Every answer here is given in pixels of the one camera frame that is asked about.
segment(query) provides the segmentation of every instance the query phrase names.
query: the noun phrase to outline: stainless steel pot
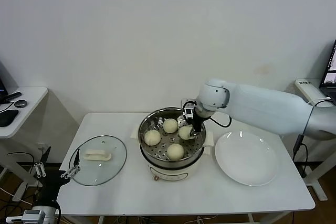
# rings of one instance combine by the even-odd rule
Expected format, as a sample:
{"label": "stainless steel pot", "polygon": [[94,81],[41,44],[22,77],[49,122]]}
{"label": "stainless steel pot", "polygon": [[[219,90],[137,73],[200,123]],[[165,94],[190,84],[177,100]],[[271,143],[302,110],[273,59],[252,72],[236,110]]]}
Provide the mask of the stainless steel pot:
{"label": "stainless steel pot", "polygon": [[[173,118],[178,122],[178,128],[186,126],[187,122],[182,116],[182,110],[175,107],[163,108],[149,114],[140,124],[138,140],[144,157],[151,164],[162,169],[182,169],[194,164],[202,155],[203,144],[206,138],[204,125],[202,130],[193,140],[183,140],[175,133],[166,133],[162,124],[166,119]],[[144,135],[149,130],[157,130],[161,134],[161,141],[155,146],[148,146],[144,141]],[[181,144],[184,148],[184,157],[179,161],[170,161],[166,156],[167,148],[173,144]]]}

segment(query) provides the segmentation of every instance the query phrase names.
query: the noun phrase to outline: white table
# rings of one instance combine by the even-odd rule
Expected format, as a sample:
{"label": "white table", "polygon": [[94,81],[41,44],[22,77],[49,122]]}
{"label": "white table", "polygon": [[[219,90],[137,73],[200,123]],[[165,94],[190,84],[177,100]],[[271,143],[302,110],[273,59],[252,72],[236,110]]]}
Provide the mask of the white table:
{"label": "white table", "polygon": [[[10,138],[15,135],[43,97],[48,93],[48,89],[45,87],[20,87],[8,89],[9,94],[15,92],[21,92],[22,95],[18,98],[11,99],[11,101],[26,100],[28,105],[21,109],[14,107],[14,105],[9,108],[18,109],[19,114],[9,126],[0,127],[0,138]],[[8,105],[9,104],[3,104],[1,109],[3,109],[3,107],[6,108]],[[0,165],[4,168],[3,172],[0,174],[0,179],[9,169],[26,183],[34,184],[37,181],[29,172],[18,165],[15,159],[6,155],[6,152],[3,149],[0,149]]]}
{"label": "white table", "polygon": [[[321,98],[325,98],[326,96],[319,90],[320,80],[318,79],[299,79],[295,81],[295,86],[298,90],[304,95],[304,97],[311,101],[312,105],[315,105],[321,100]],[[331,102],[322,102],[318,106],[330,107],[334,106]],[[304,178],[304,182],[307,186],[311,186],[317,197],[320,201],[328,200],[326,194],[324,193],[318,179],[327,173],[330,169],[332,169],[336,165],[336,152],[331,154],[321,165],[319,165],[314,171],[311,171],[310,167],[307,166],[306,174],[307,176]]]}
{"label": "white table", "polygon": [[[273,223],[290,211],[308,210],[315,203],[295,168],[279,136],[233,121],[221,128],[210,120],[207,131],[214,140],[226,132],[248,130],[263,137],[276,151],[280,168],[268,185],[249,187],[229,178],[212,155],[201,157],[199,170],[180,182],[154,181],[146,166],[137,140],[130,138],[147,113],[87,114],[68,150],[61,169],[67,170],[71,155],[86,140],[98,135],[112,135],[124,141],[128,155],[122,171],[99,186],[82,186],[71,181],[61,187],[58,202],[62,214],[69,216],[154,216],[212,215],[276,212],[263,223]],[[227,115],[217,113],[219,122]]]}

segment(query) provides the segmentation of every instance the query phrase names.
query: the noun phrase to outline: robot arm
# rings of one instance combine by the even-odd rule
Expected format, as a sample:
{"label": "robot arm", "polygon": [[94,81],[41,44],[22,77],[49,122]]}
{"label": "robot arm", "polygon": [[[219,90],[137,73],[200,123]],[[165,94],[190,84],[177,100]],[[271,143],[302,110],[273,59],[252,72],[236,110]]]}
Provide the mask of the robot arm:
{"label": "robot arm", "polygon": [[189,122],[198,132],[216,111],[279,135],[336,138],[336,106],[313,107],[294,94],[212,79],[200,89]]}

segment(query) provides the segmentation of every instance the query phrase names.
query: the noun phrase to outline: white side table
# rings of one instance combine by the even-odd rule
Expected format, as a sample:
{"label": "white side table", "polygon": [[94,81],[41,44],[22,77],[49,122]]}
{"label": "white side table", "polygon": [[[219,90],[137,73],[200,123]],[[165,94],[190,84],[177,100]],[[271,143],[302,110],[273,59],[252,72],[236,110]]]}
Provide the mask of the white side table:
{"label": "white side table", "polygon": [[[18,109],[19,114],[9,126],[0,127],[0,138],[10,138],[15,135],[29,115],[38,106],[43,97],[48,93],[48,89],[45,87],[20,87],[8,89],[9,94],[15,92],[21,92],[22,95],[18,98],[12,99],[11,101],[26,100],[28,105],[21,109],[14,107],[14,105],[9,108]],[[0,165],[4,168],[0,174],[0,179],[4,176],[7,170],[10,170],[28,184],[37,183],[37,180],[29,172],[18,165],[14,158],[6,155],[6,152],[2,149],[0,149]]]}
{"label": "white side table", "polygon": [[[312,101],[311,104],[315,105],[321,100],[320,98],[325,98],[326,96],[319,90],[319,80],[318,79],[298,79],[295,81],[295,86],[304,95],[304,97]],[[318,106],[330,107],[334,106],[331,102],[322,102]],[[320,201],[328,200],[326,194],[324,193],[318,179],[324,175],[327,171],[332,169],[336,165],[336,152],[329,156],[321,165],[319,165],[314,171],[311,170],[309,166],[306,167],[306,177],[303,179],[307,186],[311,186]]]}

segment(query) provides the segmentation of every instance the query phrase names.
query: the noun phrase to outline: glass pot lid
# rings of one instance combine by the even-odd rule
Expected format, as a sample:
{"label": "glass pot lid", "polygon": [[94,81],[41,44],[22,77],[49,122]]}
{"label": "glass pot lid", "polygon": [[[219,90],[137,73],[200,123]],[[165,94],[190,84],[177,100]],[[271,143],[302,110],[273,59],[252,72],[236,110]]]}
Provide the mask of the glass pot lid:
{"label": "glass pot lid", "polygon": [[80,145],[72,154],[69,168],[79,149],[80,172],[74,180],[84,186],[97,186],[114,178],[123,168],[127,150],[114,136],[96,136]]}

